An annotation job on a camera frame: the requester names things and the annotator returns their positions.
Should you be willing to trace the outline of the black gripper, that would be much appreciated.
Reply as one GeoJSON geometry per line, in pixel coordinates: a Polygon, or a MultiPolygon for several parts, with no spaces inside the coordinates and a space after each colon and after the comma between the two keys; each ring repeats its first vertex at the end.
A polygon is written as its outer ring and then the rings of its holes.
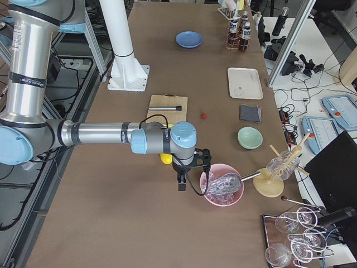
{"type": "Polygon", "coordinates": [[[188,158],[188,163],[184,164],[183,159],[179,159],[172,154],[172,166],[177,172],[178,191],[186,190],[186,179],[189,177],[188,172],[194,168],[202,168],[205,177],[209,177],[210,172],[210,150],[195,148],[192,157],[188,158]]]}

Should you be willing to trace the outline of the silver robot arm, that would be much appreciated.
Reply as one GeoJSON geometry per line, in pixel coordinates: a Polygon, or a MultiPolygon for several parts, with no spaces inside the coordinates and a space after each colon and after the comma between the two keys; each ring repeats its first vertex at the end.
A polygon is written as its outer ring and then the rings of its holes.
{"type": "Polygon", "coordinates": [[[126,143],[135,154],[170,154],[178,188],[190,183],[189,170],[208,174],[211,155],[196,147],[189,122],[81,123],[42,114],[52,36],[86,29],[84,1],[10,1],[14,19],[7,101],[1,113],[1,163],[19,165],[57,147],[85,143],[126,143]]]}

